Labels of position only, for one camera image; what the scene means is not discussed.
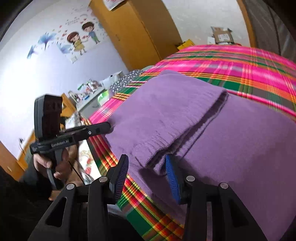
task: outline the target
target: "wall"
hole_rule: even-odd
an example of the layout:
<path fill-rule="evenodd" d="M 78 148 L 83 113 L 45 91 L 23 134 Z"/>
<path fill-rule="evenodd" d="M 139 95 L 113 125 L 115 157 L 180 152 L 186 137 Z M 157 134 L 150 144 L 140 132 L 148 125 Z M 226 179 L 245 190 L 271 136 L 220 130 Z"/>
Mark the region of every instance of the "wall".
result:
<path fill-rule="evenodd" d="M 250 46 L 247 27 L 236 0 L 163 0 L 183 41 L 207 44 L 213 27 L 230 28 L 235 42 Z"/>
<path fill-rule="evenodd" d="M 12 22 L 8 30 L 6 31 L 3 39 L 0 42 L 0 50 L 7 44 L 11 37 L 31 18 L 40 13 L 50 5 L 59 2 L 60 0 L 35 0 L 32 1 L 28 7 L 26 7 L 17 16 L 17 19 Z"/>
<path fill-rule="evenodd" d="M 35 98 L 45 93 L 68 93 L 89 78 L 103 80 L 117 71 L 128 72 L 109 39 L 74 64 L 56 47 L 36 58 L 26 58 L 40 34 L 57 26 L 65 12 L 82 2 L 88 4 L 64 0 L 49 6 L 25 23 L 0 51 L 0 140 L 15 157 L 20 154 L 18 138 L 29 137 L 34 127 Z"/>

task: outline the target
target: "wooden wardrobe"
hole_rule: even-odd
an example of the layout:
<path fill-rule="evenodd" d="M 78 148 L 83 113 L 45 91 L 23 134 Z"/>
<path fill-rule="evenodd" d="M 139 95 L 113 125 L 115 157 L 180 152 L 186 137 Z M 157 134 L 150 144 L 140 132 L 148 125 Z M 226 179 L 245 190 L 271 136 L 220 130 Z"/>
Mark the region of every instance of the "wooden wardrobe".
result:
<path fill-rule="evenodd" d="M 90 7 L 130 71 L 156 64 L 182 44 L 162 0 L 126 0 L 111 11 L 92 0 Z"/>

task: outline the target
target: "cartoon girl sticker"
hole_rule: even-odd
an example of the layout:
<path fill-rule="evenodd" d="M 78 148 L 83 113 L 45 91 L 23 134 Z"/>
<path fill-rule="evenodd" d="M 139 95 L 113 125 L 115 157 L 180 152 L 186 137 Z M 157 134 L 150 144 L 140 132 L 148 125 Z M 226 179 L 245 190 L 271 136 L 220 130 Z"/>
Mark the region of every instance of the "cartoon girl sticker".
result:
<path fill-rule="evenodd" d="M 78 32 L 70 33 L 67 37 L 67 40 L 69 43 L 74 45 L 74 51 L 80 51 L 80 55 L 82 55 L 82 50 L 86 53 Z"/>

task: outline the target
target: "plaid bedsheet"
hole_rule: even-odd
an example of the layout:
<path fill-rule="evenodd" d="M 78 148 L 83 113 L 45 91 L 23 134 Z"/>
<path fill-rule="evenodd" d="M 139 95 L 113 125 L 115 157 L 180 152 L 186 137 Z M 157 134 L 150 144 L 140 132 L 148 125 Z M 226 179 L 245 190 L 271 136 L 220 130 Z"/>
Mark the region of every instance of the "plaid bedsheet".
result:
<path fill-rule="evenodd" d="M 205 45 L 183 49 L 142 73 L 95 112 L 88 124 L 106 121 L 137 88 L 165 69 L 224 87 L 229 93 L 265 104 L 296 121 L 293 62 L 255 48 Z M 106 174 L 118 160 L 101 136 L 90 137 L 89 144 L 100 173 Z M 181 240 L 183 227 L 163 213 L 129 175 L 118 206 L 144 240 Z"/>

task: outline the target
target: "star-patterned fabric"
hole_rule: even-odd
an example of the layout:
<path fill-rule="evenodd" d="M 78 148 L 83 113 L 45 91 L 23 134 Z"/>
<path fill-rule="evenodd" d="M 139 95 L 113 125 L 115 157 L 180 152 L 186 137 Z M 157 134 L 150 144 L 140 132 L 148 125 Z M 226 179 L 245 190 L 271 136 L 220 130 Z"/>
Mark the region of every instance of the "star-patterned fabric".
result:
<path fill-rule="evenodd" d="M 127 75 L 120 78 L 118 81 L 116 81 L 114 84 L 110 86 L 110 89 L 114 94 L 116 94 L 118 91 L 120 91 L 122 88 L 126 87 L 131 81 L 133 81 L 135 78 L 137 78 L 141 73 L 144 71 L 140 69 L 133 70 L 129 72 Z"/>

